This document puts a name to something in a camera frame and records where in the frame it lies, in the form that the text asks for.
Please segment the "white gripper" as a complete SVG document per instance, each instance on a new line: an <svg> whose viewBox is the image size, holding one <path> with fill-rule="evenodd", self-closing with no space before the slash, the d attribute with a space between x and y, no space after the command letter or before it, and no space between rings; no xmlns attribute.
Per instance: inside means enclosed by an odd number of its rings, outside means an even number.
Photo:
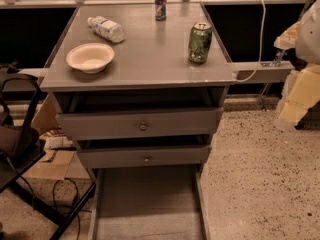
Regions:
<svg viewBox="0 0 320 240"><path fill-rule="evenodd" d="M281 50L295 47L298 58L314 63L290 72L276 108L275 125L293 128L320 101L320 66L316 65L320 64L320 0L313 3L300 22L278 36L274 46Z"/></svg>

